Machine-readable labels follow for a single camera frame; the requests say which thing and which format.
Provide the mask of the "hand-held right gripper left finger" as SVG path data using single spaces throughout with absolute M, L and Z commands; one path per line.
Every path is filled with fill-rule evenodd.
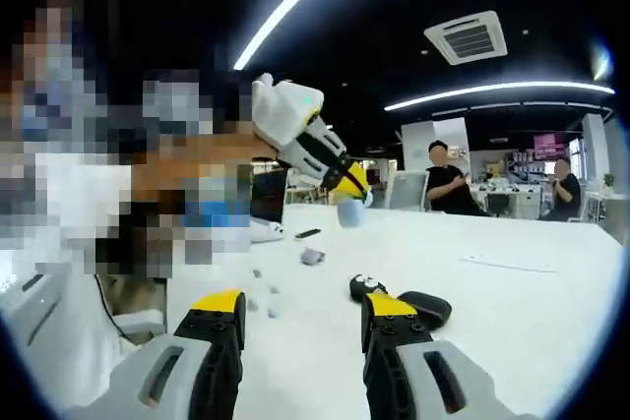
M 143 345 L 114 369 L 107 419 L 230 419 L 243 368 L 245 295 L 210 294 L 176 331 Z

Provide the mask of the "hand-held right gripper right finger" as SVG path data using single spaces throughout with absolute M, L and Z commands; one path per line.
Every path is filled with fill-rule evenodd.
M 373 419 L 495 419 L 491 377 L 453 343 L 432 338 L 410 304 L 362 303 L 363 382 Z

